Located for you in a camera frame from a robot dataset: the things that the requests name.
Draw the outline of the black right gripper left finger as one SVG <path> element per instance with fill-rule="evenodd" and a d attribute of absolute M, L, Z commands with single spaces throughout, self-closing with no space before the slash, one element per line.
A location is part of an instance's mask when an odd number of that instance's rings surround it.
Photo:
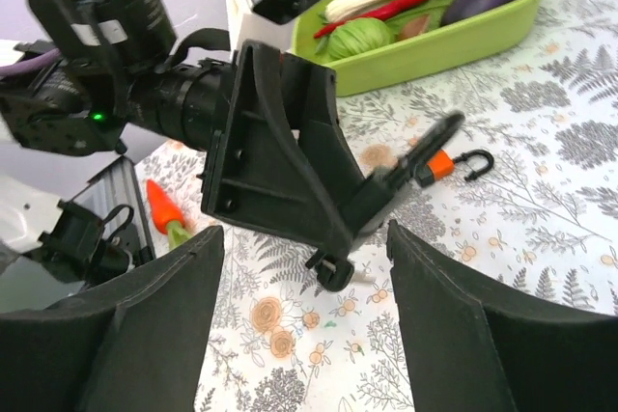
<path fill-rule="evenodd" d="M 3 314 L 2 410 L 193 410 L 224 257 L 209 227 L 47 309 Z"/>

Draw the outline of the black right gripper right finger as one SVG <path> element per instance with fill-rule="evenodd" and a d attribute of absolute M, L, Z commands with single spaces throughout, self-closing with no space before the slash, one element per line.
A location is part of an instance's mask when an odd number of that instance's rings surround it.
<path fill-rule="evenodd" d="M 416 410 L 616 410 L 616 316 L 499 283 L 396 221 L 387 256 Z"/>

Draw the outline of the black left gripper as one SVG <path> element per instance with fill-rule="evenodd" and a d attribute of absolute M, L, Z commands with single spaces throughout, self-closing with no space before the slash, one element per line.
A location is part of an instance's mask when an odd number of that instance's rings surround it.
<path fill-rule="evenodd" d="M 340 125 L 336 72 L 246 41 L 211 120 L 207 215 L 344 257 L 389 216 L 365 211 L 367 175 Z"/>

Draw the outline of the spare black headed keys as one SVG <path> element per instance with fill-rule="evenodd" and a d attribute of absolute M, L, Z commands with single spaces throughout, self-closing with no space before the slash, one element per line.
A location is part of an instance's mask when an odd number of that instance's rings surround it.
<path fill-rule="evenodd" d="M 316 272 L 318 283 L 324 290 L 339 292 L 349 284 L 372 285 L 375 278 L 355 269 L 348 259 L 340 259 L 317 250 L 305 263 L 305 267 Z"/>

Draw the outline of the orange black padlock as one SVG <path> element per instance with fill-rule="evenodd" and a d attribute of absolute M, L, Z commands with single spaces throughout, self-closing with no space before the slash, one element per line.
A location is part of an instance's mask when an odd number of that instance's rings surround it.
<path fill-rule="evenodd" d="M 416 170 L 414 179 L 421 188 L 429 187 L 437 181 L 450 176 L 458 164 L 465 163 L 472 158 L 482 158 L 486 164 L 481 169 L 470 171 L 465 177 L 466 182 L 475 181 L 493 169 L 494 157 L 485 150 L 472 150 L 461 153 L 456 157 L 450 157 L 445 151 L 440 150 L 424 166 Z"/>

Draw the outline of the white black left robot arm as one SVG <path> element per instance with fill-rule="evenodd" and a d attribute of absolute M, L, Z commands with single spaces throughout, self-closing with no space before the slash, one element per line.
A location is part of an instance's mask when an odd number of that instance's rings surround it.
<path fill-rule="evenodd" d="M 350 253 L 411 179 L 412 155 L 364 176 L 336 116 L 331 69 L 226 31 L 178 40 L 161 0 L 28 0 L 50 43 L 1 75 L 1 113 L 25 148 L 119 151 L 127 124 L 203 151 L 201 209 L 228 224 L 312 246 L 307 267 L 339 291 Z"/>

